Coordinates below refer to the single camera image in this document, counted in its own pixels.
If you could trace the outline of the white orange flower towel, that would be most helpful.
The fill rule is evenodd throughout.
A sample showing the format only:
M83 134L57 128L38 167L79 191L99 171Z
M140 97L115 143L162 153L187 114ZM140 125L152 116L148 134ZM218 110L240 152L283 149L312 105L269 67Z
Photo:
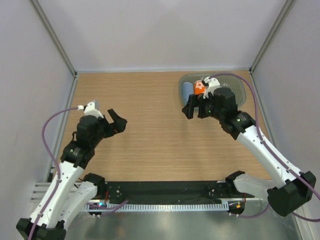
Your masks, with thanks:
M193 85L193 91L195 95L204 94L206 91L206 86L203 84L201 80L197 80Z

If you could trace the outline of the blue terry towel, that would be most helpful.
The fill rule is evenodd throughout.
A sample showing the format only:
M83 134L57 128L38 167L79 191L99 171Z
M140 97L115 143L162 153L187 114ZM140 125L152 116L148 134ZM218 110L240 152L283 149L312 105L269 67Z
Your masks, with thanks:
M190 82L184 82L182 84L181 90L183 104L185 105L189 100L189 96L194 94L194 85Z

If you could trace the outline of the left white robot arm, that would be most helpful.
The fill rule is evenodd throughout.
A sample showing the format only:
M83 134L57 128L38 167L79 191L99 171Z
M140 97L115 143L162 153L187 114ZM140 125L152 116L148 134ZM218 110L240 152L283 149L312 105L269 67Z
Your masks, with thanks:
M85 204L105 196L105 178L94 173L88 173L76 191L73 194L70 192L95 155L98 144L126 129L126 119L118 116L113 109L107 112L111 123L98 110L86 110L80 118L42 200L28 218L20 218L16 224L23 239L63 240L71 222Z

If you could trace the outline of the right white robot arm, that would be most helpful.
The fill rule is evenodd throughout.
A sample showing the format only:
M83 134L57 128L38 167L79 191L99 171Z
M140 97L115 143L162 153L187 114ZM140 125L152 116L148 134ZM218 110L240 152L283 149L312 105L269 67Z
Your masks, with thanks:
M243 144L271 177L270 181L263 182L242 173L225 185L229 197L237 198L246 192L265 198L278 215L286 217L316 194L316 177L313 173L302 172L262 135L256 121L238 109L235 94L230 88L219 87L209 93L191 94L182 112L192 119L195 108L198 109L198 118L212 117L218 120L221 128Z

